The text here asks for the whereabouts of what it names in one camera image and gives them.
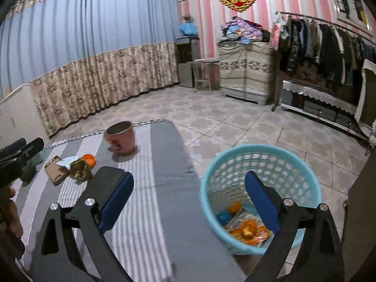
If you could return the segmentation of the person's left hand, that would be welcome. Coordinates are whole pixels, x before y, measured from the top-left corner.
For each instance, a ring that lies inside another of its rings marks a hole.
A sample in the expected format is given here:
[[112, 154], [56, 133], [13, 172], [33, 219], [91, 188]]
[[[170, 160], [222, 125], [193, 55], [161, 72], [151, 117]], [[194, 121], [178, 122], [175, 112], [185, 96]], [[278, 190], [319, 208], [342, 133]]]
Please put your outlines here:
[[24, 253], [21, 242], [24, 230], [13, 201], [14, 196], [13, 187], [1, 187], [1, 256], [11, 261], [19, 259]]

